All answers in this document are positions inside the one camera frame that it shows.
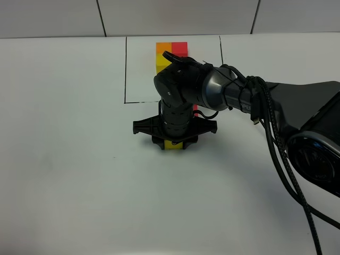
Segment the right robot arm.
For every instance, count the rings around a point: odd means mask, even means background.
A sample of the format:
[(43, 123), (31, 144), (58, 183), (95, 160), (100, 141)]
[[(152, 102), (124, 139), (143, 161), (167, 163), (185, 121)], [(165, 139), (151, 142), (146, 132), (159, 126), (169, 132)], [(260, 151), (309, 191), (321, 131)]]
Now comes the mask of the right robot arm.
[(198, 136), (215, 133), (213, 116), (194, 110), (198, 105), (215, 112), (238, 109), (251, 121), (268, 121), (279, 148), (307, 181), (339, 195), (339, 83), (295, 85), (243, 76), (229, 65), (215, 67), (170, 52), (170, 62), (154, 77), (160, 95), (158, 114), (133, 123), (155, 144), (164, 141), (187, 147)]

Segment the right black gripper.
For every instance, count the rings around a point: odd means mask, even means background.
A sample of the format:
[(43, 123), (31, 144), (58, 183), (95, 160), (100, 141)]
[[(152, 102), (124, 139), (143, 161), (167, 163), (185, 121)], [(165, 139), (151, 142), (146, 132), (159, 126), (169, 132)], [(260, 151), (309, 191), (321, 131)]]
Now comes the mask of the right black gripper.
[(206, 116), (197, 110), (198, 116), (194, 116), (193, 105), (185, 103), (179, 107), (165, 103), (162, 99), (158, 103), (156, 116), (133, 122), (133, 133), (144, 133), (151, 136), (153, 144), (165, 149), (165, 140), (182, 142), (182, 149), (198, 142), (202, 134), (217, 132), (217, 122), (214, 118), (218, 115)]

